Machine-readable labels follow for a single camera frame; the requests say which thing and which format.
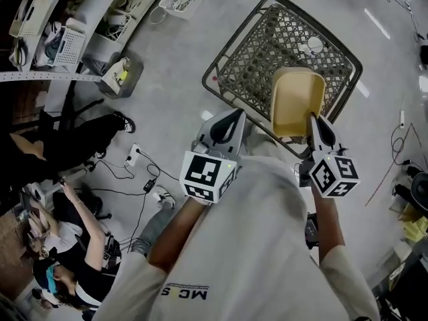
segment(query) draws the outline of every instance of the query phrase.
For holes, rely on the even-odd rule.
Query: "yellow bin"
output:
[[[274,134],[306,136],[310,113],[320,115],[326,82],[308,68],[278,69],[272,84],[271,122]]]

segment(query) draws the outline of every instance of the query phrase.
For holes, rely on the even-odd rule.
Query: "black pants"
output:
[[[422,171],[415,167],[408,167],[406,172],[413,179],[417,174],[421,173]],[[409,188],[405,187],[404,185],[396,185],[395,193],[401,196],[407,202],[409,202],[412,206],[414,206],[414,208],[419,210],[419,204],[413,198]]]
[[[72,169],[94,156],[95,152],[104,152],[116,133],[124,128],[123,119],[109,114],[72,130],[53,130],[41,139],[43,156],[57,171]]]

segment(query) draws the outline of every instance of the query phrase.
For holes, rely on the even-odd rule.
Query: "shoe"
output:
[[[95,152],[95,157],[98,159],[103,159],[107,155],[107,152]]]
[[[115,116],[118,116],[119,118],[123,119],[125,121],[125,129],[124,131],[127,133],[134,133],[135,132],[135,122],[132,121],[131,118],[128,118],[127,116],[123,115],[121,112],[114,112]]]
[[[158,207],[159,208],[165,208],[166,206],[170,206],[170,208],[174,208],[175,206],[175,199],[171,196],[168,191],[160,186],[157,185],[153,188],[153,197],[158,201]]]

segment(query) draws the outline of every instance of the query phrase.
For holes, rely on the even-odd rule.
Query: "gray floor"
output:
[[[108,149],[106,160],[123,165],[134,142],[141,144],[161,167],[179,175],[184,151],[199,130],[201,113],[216,114],[227,106],[201,85],[204,71],[225,45],[232,33],[259,0],[204,0],[190,22],[168,17],[160,25],[143,22],[128,46],[144,61],[140,81],[128,99],[106,100],[105,105],[122,111],[135,120],[135,134],[119,134]],[[412,158],[425,167],[422,157],[427,148],[427,132],[418,79],[419,46],[413,39],[410,15],[394,1],[386,0],[291,0],[339,38],[362,62],[361,82],[369,90],[368,97],[356,89],[336,121],[342,139],[358,163],[362,183],[347,198],[338,200],[342,230],[346,244],[367,279],[374,280],[392,246],[403,236],[397,214],[389,211],[391,181],[400,171],[393,166],[377,193],[368,200],[388,172],[391,163],[391,132],[399,123],[399,111],[405,110],[406,126],[397,135],[404,136],[413,123],[422,142],[420,147],[413,129],[405,142],[399,161]],[[428,0],[412,0],[415,18],[421,33],[428,31],[423,9]],[[391,35],[388,40],[368,18],[368,9]],[[101,96],[93,84],[78,84],[78,100],[84,103]],[[91,118],[105,113],[97,108],[85,113]],[[297,160],[290,155],[290,167]],[[150,175],[148,161],[139,159],[134,180],[117,181],[105,167],[99,166],[87,179],[92,187],[140,192]],[[118,175],[126,172],[117,169]],[[183,201],[179,185],[165,175],[158,183],[177,200]],[[310,192],[302,190],[309,209]],[[129,237],[136,226],[142,198],[100,192],[105,208],[114,220],[109,226],[117,238]],[[146,200],[138,235],[143,225],[156,212],[151,196]]]

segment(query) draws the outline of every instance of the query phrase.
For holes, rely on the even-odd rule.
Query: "person wearing white t-shirt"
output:
[[[306,204],[280,148],[254,129],[236,181],[216,205],[189,198],[145,258],[134,251],[94,321],[380,320],[348,256],[333,199],[312,189],[318,266]]]
[[[44,239],[39,238],[31,241],[30,246],[34,252],[46,257],[53,248],[56,248],[57,253],[63,253],[77,244],[76,236],[80,237],[83,234],[83,229],[80,226],[70,222],[56,221],[40,203],[33,199],[30,200],[30,203],[33,208],[44,215],[47,223],[49,223],[47,236]]]

